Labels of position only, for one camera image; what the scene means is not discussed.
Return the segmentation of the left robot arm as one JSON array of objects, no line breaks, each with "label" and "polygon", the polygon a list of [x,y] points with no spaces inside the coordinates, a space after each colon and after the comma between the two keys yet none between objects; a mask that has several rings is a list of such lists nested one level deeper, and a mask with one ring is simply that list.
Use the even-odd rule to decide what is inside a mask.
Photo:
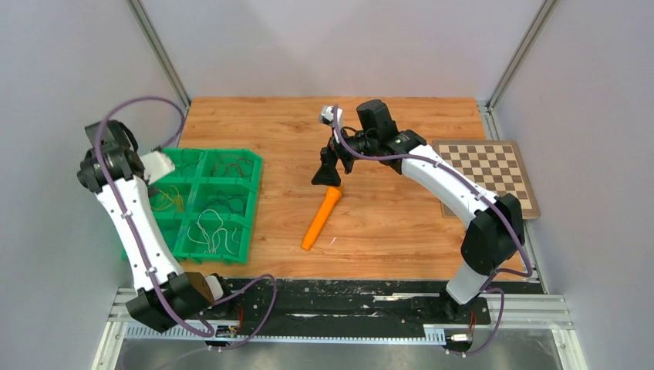
[{"label": "left robot arm", "polygon": [[131,265],[136,297],[130,317],[163,333],[208,310],[217,319],[233,315],[235,297],[218,274],[186,272],[170,252],[150,207],[153,184],[175,169],[162,149],[137,153],[138,144],[120,121],[85,128],[92,146],[77,173],[110,216]]}]

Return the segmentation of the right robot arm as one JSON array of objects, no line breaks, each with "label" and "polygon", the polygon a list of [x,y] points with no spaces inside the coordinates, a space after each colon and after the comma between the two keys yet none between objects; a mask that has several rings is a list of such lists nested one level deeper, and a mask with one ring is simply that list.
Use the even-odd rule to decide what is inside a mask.
[{"label": "right robot arm", "polygon": [[501,265],[524,253],[518,198],[485,189],[443,159],[421,135],[398,129],[382,100],[361,103],[356,113],[361,128],[348,134],[342,109],[322,107],[319,122],[330,128],[331,136],[320,151],[321,165],[312,184],[338,187],[338,163],[351,173],[357,160],[373,161],[418,183],[452,210],[465,228],[460,248],[463,263],[445,287],[440,310],[447,320],[461,321],[471,311],[470,301],[489,285]]}]

